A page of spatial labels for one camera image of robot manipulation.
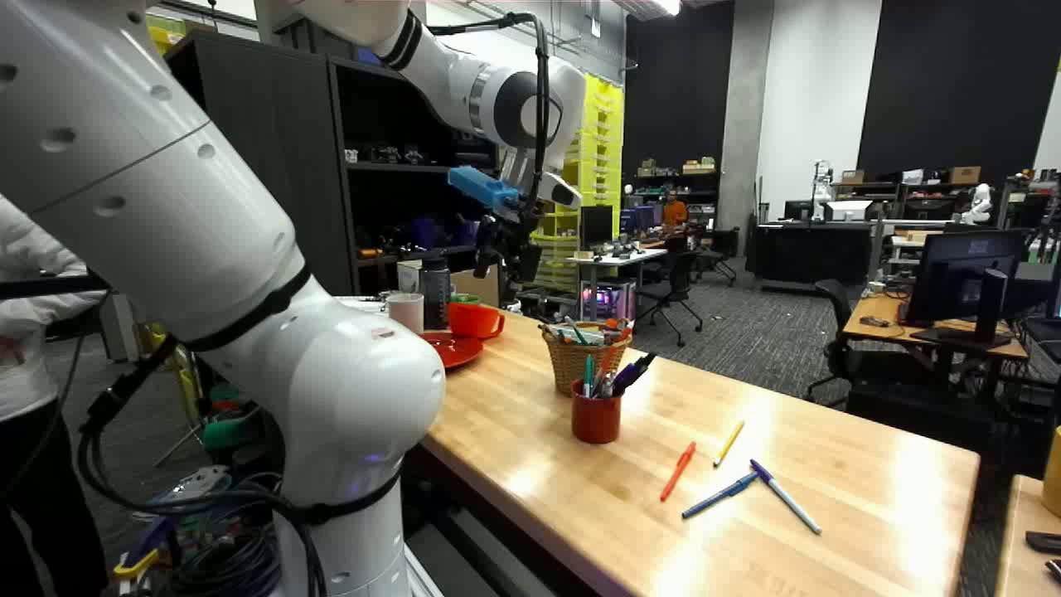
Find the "white pen with purple cap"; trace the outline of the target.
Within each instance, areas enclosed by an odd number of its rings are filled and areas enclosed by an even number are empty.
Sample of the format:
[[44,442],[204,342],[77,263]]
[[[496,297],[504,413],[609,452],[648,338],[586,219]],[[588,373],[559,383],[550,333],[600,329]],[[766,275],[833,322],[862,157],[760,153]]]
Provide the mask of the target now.
[[753,471],[756,473],[759,478],[761,478],[764,482],[766,482],[770,487],[770,490],[775,492],[775,495],[785,503],[786,507],[788,507],[788,509],[792,510],[792,513],[795,514],[796,517],[799,517],[800,521],[807,526],[807,528],[811,530],[812,533],[817,535],[821,535],[823,533],[823,530],[821,526],[818,524],[818,522],[816,522],[814,517],[811,517],[807,511],[804,510],[803,507],[801,507],[798,502],[793,499],[792,494],[789,494],[789,492],[786,491],[785,488],[782,488],[782,485],[777,480],[777,477],[773,475],[773,473],[770,473],[768,469],[765,468],[765,466],[760,464],[759,461],[755,459],[750,459],[749,464],[750,468],[752,468]]

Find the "orange pen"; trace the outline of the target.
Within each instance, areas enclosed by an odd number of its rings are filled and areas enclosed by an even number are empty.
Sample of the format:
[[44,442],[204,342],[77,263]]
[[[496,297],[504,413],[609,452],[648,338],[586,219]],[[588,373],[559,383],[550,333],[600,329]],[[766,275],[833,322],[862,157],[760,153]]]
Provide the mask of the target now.
[[682,450],[682,453],[680,454],[678,460],[676,461],[676,466],[673,468],[673,472],[671,472],[666,485],[664,485],[663,490],[660,491],[659,494],[660,502],[666,502],[669,498],[669,495],[673,494],[676,485],[680,480],[683,473],[686,471],[688,464],[692,460],[694,454],[696,454],[696,450],[697,450],[696,442],[690,442],[686,449]]

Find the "red pen cup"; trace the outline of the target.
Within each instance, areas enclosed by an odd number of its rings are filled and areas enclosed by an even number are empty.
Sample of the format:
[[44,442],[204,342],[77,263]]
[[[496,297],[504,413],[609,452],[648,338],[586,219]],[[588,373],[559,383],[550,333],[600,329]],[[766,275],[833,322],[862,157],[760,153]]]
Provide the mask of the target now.
[[623,394],[611,398],[584,396],[582,379],[569,385],[572,398],[571,431],[574,438],[589,444],[608,444],[618,441],[622,422]]

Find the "monitor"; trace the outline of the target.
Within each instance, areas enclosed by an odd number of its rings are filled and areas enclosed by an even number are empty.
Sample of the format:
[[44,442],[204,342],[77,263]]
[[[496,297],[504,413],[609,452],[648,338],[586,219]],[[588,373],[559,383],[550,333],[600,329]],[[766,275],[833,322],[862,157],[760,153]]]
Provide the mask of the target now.
[[1024,238],[1023,230],[996,228],[929,235],[899,318],[929,327],[975,317],[984,269],[1001,269],[1008,276],[1008,289],[1025,252]]
[[579,248],[590,252],[613,241],[613,207],[582,206],[579,217]]

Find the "bunch of pens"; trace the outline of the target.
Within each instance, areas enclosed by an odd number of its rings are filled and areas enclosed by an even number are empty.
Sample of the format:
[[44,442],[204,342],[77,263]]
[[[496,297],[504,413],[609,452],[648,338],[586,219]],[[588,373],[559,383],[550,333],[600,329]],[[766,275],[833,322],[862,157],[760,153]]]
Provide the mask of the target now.
[[642,377],[656,359],[655,352],[627,364],[622,370],[599,371],[582,384],[582,397],[588,400],[613,400]]

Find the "white mug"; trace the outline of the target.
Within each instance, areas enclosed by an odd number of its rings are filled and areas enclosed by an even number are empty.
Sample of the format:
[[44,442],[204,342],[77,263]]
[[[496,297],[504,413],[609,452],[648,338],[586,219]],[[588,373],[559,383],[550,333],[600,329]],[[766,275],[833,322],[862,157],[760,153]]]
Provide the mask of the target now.
[[424,332],[424,296],[422,294],[403,294],[395,292],[385,298],[385,310],[388,317],[403,324],[416,335]]

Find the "shelf with boxes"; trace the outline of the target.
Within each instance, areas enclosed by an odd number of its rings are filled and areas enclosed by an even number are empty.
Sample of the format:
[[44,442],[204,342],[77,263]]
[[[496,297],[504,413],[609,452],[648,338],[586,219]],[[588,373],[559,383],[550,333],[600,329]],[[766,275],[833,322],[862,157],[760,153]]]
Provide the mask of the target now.
[[667,166],[647,158],[636,166],[627,182],[627,197],[637,205],[666,201],[669,192],[686,204],[691,221],[716,218],[719,214],[721,170],[713,158],[705,156]]

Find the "wicker basket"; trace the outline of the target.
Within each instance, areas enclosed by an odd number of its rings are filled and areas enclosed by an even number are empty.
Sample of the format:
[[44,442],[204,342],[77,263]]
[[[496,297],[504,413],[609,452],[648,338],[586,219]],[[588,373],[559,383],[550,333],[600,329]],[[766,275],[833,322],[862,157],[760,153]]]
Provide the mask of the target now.
[[560,345],[543,336],[542,330],[541,333],[552,362],[555,386],[560,392],[567,392],[573,381],[586,376],[588,359],[593,362],[594,375],[599,371],[618,373],[625,349],[632,343],[630,336],[613,345]]

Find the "black speaker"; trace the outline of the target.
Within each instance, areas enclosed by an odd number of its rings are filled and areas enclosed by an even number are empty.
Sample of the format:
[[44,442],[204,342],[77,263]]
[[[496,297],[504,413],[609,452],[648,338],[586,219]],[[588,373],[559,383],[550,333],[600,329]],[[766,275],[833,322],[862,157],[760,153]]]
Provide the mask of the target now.
[[999,347],[1005,343],[1005,339],[998,336],[997,326],[1003,316],[1008,276],[1001,273],[1001,269],[984,269],[973,339],[985,349]]

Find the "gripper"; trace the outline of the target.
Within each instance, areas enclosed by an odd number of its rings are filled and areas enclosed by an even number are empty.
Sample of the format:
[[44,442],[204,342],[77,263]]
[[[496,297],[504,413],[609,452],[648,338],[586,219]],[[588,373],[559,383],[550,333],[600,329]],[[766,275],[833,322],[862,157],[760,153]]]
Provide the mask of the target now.
[[516,209],[516,220],[482,216],[475,233],[473,276],[485,279],[499,254],[499,305],[509,308],[521,284],[533,282],[541,261],[542,248],[530,240],[543,215],[540,201],[525,200]]

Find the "red plate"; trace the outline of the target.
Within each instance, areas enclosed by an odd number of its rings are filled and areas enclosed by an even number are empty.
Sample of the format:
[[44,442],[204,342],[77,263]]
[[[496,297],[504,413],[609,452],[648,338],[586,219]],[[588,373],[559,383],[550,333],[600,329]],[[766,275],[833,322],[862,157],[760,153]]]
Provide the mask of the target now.
[[431,344],[438,352],[443,369],[458,369],[474,362],[482,354],[482,340],[479,337],[463,337],[446,330],[425,330],[420,335],[425,343]]

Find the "white robot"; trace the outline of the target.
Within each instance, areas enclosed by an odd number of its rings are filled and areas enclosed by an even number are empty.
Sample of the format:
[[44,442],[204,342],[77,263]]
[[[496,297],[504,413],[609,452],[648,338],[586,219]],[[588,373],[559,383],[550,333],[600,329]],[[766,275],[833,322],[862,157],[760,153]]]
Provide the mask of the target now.
[[825,159],[815,162],[814,177],[812,178],[811,194],[811,220],[825,220],[827,203],[834,201],[833,190],[834,170],[832,163]]
[[967,226],[984,223],[990,220],[991,208],[991,186],[977,185],[970,207],[960,216],[960,222]]

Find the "wooden desk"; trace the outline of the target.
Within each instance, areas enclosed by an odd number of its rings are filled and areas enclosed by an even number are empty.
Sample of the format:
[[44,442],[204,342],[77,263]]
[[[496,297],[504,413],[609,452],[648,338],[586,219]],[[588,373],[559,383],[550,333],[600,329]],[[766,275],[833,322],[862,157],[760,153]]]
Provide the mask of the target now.
[[979,383],[971,393],[984,400],[997,396],[1005,367],[1017,367],[1030,362],[1030,352],[1020,343],[1010,326],[996,326],[996,335],[1004,339],[1001,347],[981,349],[955,347],[924,337],[916,337],[924,330],[933,332],[973,332],[974,322],[943,320],[930,326],[902,321],[899,311],[906,304],[898,295],[871,294],[860,298],[849,316],[841,318],[838,339],[841,343],[883,343],[901,349],[902,354],[917,363],[924,371],[923,379],[932,385],[950,389],[962,386],[977,375]]

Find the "heap of markers and packets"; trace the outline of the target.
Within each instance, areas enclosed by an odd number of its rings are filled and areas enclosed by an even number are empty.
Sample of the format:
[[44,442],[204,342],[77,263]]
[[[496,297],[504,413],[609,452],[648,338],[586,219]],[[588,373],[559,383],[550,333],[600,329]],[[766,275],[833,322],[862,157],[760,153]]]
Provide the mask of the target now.
[[566,318],[560,323],[542,323],[543,336],[560,345],[613,345],[632,336],[633,324],[627,320],[575,322]]

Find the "stack of yellow bins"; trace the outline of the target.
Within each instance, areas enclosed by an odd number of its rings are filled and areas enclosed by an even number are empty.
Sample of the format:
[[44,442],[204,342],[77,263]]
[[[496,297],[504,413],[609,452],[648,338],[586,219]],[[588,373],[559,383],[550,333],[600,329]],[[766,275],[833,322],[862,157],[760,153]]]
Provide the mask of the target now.
[[[582,206],[613,207],[614,238],[620,231],[624,91],[610,80],[584,75],[582,124],[566,154],[562,177],[581,194]],[[579,250],[580,208],[547,204],[530,240],[543,253],[534,284],[573,292],[579,283],[575,265],[566,258]]]

